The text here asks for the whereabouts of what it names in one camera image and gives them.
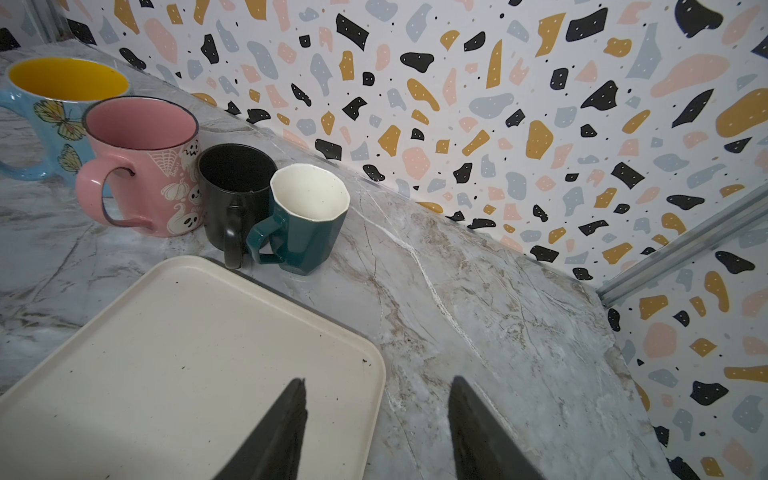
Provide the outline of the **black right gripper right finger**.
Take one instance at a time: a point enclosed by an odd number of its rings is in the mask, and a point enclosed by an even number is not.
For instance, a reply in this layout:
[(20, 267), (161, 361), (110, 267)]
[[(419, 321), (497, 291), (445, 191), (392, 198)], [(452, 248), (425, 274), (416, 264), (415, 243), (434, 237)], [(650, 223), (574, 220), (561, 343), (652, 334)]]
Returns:
[(448, 420), (458, 479), (543, 479), (461, 376), (451, 384)]

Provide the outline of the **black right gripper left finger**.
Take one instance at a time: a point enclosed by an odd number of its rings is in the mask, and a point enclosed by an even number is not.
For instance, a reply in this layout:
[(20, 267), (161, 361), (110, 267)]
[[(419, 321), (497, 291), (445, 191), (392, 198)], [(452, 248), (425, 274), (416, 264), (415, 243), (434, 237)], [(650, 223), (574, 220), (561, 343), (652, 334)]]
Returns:
[(294, 378), (214, 479), (296, 479), (307, 420), (305, 380)]

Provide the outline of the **dark green mug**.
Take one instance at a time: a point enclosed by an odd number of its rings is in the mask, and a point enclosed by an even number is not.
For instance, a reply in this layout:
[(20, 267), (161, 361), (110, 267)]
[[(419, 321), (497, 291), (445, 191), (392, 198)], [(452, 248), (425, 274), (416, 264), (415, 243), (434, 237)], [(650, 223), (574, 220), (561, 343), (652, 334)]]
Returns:
[(252, 259), (312, 273), (329, 258), (350, 201), (343, 181), (328, 170), (299, 163), (279, 169), (270, 180), (269, 214), (246, 237)]

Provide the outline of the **black mug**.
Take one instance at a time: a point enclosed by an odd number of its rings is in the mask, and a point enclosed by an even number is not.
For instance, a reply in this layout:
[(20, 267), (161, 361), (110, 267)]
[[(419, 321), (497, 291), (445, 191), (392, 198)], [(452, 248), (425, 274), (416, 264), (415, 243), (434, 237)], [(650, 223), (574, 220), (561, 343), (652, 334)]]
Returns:
[(269, 214), (277, 170), (270, 156), (243, 144), (214, 145), (198, 157), (205, 233), (229, 269), (242, 266), (248, 233)]

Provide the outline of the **pink mug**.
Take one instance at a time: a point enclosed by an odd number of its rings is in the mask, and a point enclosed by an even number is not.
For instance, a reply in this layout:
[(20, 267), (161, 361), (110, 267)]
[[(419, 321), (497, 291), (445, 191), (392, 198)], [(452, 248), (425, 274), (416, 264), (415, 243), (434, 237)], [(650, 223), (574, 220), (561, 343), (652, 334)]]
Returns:
[(91, 105), (82, 122), (95, 158), (78, 172), (76, 195), (89, 217), (161, 238), (200, 226), (199, 122), (188, 109), (122, 96)]

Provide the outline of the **blue patterned mug yellow inside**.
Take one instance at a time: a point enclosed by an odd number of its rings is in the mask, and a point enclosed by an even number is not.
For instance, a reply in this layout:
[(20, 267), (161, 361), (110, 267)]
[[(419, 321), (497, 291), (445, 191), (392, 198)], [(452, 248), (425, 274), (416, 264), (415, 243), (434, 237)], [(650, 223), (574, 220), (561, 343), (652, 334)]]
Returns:
[(1, 88), (1, 107), (25, 118), (44, 148), (37, 164), (1, 164), (1, 174), (22, 181), (59, 177), (69, 187), (95, 157), (83, 116), (106, 99), (127, 95), (130, 81), (119, 71), (87, 59), (40, 57), (12, 63)]

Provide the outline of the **beige tray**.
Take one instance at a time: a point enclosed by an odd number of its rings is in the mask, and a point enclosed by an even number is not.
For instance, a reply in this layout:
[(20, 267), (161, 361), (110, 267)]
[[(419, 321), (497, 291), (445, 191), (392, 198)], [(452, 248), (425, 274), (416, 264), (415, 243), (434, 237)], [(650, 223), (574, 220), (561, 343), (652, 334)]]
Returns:
[(363, 476), (386, 368), (364, 337), (211, 261), (153, 267), (1, 399), (5, 479), (209, 479), (293, 379), (302, 479)]

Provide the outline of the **aluminium corner post right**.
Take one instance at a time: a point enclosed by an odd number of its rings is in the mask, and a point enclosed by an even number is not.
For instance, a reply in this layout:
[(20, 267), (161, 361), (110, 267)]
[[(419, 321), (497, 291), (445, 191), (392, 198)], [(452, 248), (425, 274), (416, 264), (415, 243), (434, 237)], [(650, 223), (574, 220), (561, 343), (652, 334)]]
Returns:
[(604, 307), (612, 307), (697, 255), (712, 250), (767, 216), (767, 185), (682, 234), (597, 290)]

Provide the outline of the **aluminium corner post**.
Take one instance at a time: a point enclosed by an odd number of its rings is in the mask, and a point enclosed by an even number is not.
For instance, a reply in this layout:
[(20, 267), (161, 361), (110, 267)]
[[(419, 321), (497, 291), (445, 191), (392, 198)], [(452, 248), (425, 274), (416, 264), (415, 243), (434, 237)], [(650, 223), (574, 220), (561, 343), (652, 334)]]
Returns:
[(767, 216), (767, 185), (682, 234), (597, 290), (604, 307), (612, 307), (697, 255), (712, 250)]
[(64, 9), (58, 1), (30, 0), (29, 9), (45, 43), (58, 43), (72, 38)]

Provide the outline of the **aluminium corner post left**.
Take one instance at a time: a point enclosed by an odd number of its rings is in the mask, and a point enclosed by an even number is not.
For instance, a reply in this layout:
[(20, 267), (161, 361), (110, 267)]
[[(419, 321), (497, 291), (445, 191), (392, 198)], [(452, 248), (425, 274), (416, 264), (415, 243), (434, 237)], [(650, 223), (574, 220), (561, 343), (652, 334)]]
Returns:
[(29, 9), (45, 43), (58, 43), (72, 38), (64, 9), (58, 1), (30, 0)]

